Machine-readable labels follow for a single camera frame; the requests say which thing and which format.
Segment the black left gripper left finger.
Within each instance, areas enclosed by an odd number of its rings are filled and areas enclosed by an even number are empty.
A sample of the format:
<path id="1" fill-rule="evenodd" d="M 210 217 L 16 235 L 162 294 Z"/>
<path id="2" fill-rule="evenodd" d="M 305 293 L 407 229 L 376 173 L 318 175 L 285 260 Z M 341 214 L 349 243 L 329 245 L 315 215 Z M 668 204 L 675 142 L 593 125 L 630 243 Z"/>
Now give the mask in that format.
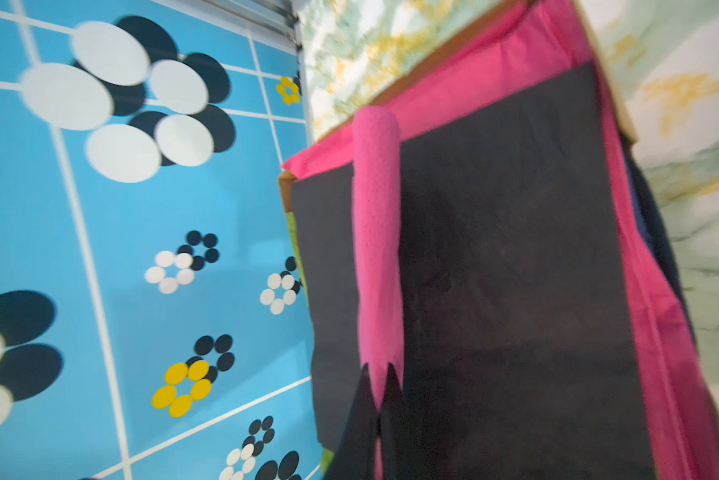
<path id="1" fill-rule="evenodd" d="M 341 443 L 324 475 L 325 480 L 375 479 L 379 413 L 373 400 L 369 365 L 365 364 Z"/>

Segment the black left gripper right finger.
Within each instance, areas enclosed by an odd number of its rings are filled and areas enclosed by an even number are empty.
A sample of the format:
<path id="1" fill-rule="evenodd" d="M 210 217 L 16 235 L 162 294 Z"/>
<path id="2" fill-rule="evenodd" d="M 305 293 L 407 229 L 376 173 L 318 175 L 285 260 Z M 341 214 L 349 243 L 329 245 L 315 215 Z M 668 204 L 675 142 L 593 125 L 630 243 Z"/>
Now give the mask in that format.
<path id="1" fill-rule="evenodd" d="M 391 480 L 431 479 L 431 468 L 419 438 L 411 430 L 411 412 L 405 404 L 395 365 L 387 366 L 385 395 L 379 414 L 383 478 Z"/>

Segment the pink paper napkin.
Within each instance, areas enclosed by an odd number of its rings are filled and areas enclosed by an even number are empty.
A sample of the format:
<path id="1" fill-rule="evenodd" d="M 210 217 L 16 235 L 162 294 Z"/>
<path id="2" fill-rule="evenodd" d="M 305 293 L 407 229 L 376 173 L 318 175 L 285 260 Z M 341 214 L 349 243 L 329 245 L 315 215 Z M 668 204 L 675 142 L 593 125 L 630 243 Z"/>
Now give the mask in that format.
<path id="1" fill-rule="evenodd" d="M 361 110 L 352 129 L 359 359 L 361 367 L 369 365 L 373 400 L 380 414 L 387 366 L 395 365 L 401 390 L 405 366 L 399 273 L 401 134 L 397 118 L 383 107 Z M 379 456 L 375 458 L 375 479 L 381 478 L 383 465 Z"/>
<path id="2" fill-rule="evenodd" d="M 328 479 L 719 479 L 677 270 L 571 1 L 290 159 Z"/>

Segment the dark grey paper napkin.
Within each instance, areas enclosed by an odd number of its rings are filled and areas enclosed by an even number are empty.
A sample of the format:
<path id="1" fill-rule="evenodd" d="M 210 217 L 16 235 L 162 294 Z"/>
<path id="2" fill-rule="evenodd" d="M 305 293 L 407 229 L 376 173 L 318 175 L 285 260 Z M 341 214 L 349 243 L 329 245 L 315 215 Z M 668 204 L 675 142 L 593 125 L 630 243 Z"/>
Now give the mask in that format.
<path id="1" fill-rule="evenodd" d="M 360 381 L 354 136 L 289 162 L 319 440 Z M 591 64 L 401 140 L 403 398 L 431 479 L 653 479 Z"/>

